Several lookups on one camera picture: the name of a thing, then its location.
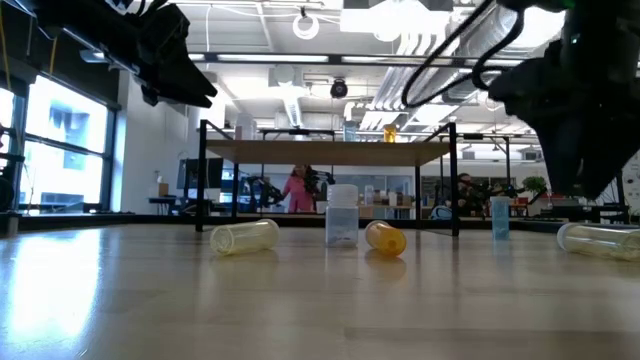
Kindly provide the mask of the wooden shelf black metal frame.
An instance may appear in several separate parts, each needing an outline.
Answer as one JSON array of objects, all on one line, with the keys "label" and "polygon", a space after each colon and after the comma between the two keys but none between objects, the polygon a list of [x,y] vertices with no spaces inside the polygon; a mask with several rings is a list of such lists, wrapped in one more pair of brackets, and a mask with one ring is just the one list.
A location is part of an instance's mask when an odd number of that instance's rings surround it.
[{"label": "wooden shelf black metal frame", "polygon": [[415,219],[396,220],[405,229],[423,230],[421,167],[450,155],[450,177],[457,177],[457,129],[448,123],[420,143],[367,143],[328,141],[235,140],[212,122],[199,121],[198,167],[204,169],[208,151],[233,164],[230,221],[238,221],[239,166],[241,164],[309,164],[328,166],[412,167],[414,169]]}]

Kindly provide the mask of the black overhead rig beam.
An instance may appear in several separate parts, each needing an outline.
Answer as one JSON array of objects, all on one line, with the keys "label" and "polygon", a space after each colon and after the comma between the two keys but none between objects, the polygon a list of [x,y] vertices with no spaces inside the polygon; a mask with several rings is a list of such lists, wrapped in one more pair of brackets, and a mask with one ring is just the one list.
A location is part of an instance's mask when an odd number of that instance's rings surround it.
[{"label": "black overhead rig beam", "polygon": [[[354,54],[302,54],[302,53],[216,53],[190,52],[188,54],[194,63],[212,64],[295,64],[321,66],[365,66],[365,67],[419,67],[426,57],[407,55],[354,55]],[[435,68],[472,68],[479,58],[473,57],[436,57],[431,63]],[[487,66],[510,68],[519,64],[521,59],[492,58],[486,62]]]}]

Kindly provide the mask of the clear bottle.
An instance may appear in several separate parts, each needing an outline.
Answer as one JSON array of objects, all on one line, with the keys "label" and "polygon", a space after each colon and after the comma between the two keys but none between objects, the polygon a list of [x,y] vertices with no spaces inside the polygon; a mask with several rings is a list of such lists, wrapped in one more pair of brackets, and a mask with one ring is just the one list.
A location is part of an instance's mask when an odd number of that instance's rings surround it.
[{"label": "clear bottle", "polygon": [[640,262],[640,230],[568,223],[558,230],[556,241],[568,253]]}]

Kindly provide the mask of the green background potted plant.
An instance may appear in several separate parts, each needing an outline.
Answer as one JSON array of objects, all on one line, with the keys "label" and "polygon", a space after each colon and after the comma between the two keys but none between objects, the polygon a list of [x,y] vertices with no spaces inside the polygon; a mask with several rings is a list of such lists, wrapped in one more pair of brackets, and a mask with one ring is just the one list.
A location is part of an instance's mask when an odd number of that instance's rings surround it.
[{"label": "green background potted plant", "polygon": [[533,196],[537,196],[547,192],[547,182],[542,176],[529,176],[522,180],[524,189],[531,193]]}]

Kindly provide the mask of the black standing desk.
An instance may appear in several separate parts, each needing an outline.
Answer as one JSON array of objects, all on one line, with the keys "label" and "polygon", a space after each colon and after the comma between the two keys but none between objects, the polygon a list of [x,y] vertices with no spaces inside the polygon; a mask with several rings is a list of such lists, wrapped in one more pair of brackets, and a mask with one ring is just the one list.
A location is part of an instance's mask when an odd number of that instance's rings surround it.
[{"label": "black standing desk", "polygon": [[149,197],[148,203],[155,206],[157,215],[171,216],[176,206],[175,196]]}]

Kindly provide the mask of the black monitor on stand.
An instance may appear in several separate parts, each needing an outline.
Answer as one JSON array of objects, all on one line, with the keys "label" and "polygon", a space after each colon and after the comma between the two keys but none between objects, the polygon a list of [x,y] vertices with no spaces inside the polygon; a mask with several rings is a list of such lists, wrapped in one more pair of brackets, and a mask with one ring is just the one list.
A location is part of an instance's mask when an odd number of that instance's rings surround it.
[{"label": "black monitor on stand", "polygon": [[207,158],[203,170],[200,170],[197,159],[181,159],[179,161],[177,185],[178,189],[196,189],[199,173],[204,174],[204,188],[220,188],[222,182],[224,160],[222,158]]}]

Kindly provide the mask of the silver ventilation duct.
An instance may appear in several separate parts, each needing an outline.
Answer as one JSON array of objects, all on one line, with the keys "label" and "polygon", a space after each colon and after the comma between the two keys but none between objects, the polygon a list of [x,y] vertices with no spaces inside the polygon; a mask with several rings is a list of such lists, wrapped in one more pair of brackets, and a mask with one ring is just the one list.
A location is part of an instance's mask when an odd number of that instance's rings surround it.
[{"label": "silver ventilation duct", "polygon": [[[515,11],[500,5],[492,5],[486,15],[480,17],[461,37],[455,57],[479,58],[501,41],[517,20]],[[524,27],[521,34],[509,45],[493,56],[495,58],[527,58],[540,47],[556,38],[564,23],[564,13],[552,13],[538,7],[524,12]],[[477,89],[470,80],[441,95],[444,102],[461,103],[471,98]]]}]

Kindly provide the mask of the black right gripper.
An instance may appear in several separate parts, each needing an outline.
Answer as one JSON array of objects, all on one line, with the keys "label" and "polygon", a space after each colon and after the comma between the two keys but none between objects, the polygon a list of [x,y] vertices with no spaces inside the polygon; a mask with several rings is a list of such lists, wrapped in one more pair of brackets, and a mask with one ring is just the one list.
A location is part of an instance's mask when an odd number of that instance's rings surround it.
[{"label": "black right gripper", "polygon": [[537,134],[555,193],[595,199],[640,151],[640,79],[584,78],[561,63],[561,45],[498,76],[489,97]]}]

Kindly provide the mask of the person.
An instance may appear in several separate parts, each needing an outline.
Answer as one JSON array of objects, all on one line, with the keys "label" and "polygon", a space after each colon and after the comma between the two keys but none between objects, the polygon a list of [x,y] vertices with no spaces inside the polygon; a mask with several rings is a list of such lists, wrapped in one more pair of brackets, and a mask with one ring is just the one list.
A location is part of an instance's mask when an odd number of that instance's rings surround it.
[{"label": "person", "polygon": [[458,214],[461,217],[487,217],[490,191],[486,185],[474,183],[468,173],[460,173],[457,190]]},{"label": "person", "polygon": [[295,165],[285,183],[282,194],[284,197],[290,197],[289,213],[311,213],[314,211],[313,193],[305,185],[309,170],[309,165]]}]

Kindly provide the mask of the clear plastic jar white lid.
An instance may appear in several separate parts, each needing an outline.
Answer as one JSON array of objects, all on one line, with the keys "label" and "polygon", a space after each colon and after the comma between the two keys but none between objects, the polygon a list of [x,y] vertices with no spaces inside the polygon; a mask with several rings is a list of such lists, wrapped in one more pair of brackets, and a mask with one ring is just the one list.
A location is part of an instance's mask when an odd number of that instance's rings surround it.
[{"label": "clear plastic jar white lid", "polygon": [[328,247],[356,247],[359,231],[358,188],[351,184],[328,187],[325,243]]},{"label": "clear plastic jar white lid", "polygon": [[236,140],[254,140],[257,133],[257,123],[248,113],[240,113],[235,123]]}]

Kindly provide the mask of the large room window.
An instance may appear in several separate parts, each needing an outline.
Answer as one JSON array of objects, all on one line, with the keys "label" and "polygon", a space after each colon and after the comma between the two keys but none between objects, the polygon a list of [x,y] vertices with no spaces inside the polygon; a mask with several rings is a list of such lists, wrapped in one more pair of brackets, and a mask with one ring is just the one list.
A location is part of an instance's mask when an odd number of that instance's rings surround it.
[{"label": "large room window", "polygon": [[44,76],[0,82],[0,176],[28,215],[106,209],[114,111]]}]

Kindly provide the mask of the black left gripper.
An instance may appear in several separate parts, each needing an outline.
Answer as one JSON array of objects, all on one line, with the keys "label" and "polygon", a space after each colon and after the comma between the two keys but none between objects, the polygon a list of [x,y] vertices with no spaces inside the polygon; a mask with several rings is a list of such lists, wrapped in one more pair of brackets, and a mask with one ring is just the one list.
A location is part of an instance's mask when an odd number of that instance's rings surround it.
[{"label": "black left gripper", "polygon": [[122,13],[129,50],[124,66],[141,87],[143,100],[156,105],[167,101],[210,108],[218,91],[189,58],[186,38],[190,21],[177,4],[165,4],[144,13]]}]

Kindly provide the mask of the yellow pill bottle white cap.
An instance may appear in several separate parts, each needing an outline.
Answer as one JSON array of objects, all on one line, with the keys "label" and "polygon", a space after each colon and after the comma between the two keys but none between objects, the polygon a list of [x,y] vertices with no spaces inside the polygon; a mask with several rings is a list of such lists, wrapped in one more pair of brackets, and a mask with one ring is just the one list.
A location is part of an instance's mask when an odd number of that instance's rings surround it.
[{"label": "yellow pill bottle white cap", "polygon": [[220,256],[252,253],[273,248],[279,235],[279,226],[271,219],[217,226],[210,247]]}]

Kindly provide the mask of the black metal rig frame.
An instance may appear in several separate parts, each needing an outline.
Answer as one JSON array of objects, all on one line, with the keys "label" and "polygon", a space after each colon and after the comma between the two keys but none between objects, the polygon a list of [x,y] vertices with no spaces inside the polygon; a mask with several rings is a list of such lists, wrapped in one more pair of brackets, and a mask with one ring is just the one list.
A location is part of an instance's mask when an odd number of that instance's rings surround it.
[{"label": "black metal rig frame", "polygon": [[[287,215],[267,214],[270,216],[251,216],[251,214],[239,214],[237,217],[204,217],[199,220],[195,216],[166,216],[166,215],[137,215],[137,214],[58,214],[42,216],[21,216],[20,214],[0,215],[0,233],[8,231],[53,231],[73,228],[105,227],[111,225],[188,225],[202,228],[218,225],[228,225],[243,222],[254,222],[263,219],[275,221],[279,227],[296,228],[324,228],[325,217],[323,215]],[[453,235],[453,228],[449,220],[414,220],[391,219],[383,220],[389,225],[399,229],[431,231],[444,235]],[[509,228],[515,231],[529,231],[537,233],[556,233],[563,222],[548,222],[535,220],[511,219]],[[600,228],[620,230],[640,230],[640,226],[622,224],[578,224]],[[458,230],[491,230],[491,220],[477,218],[458,220]]]}]

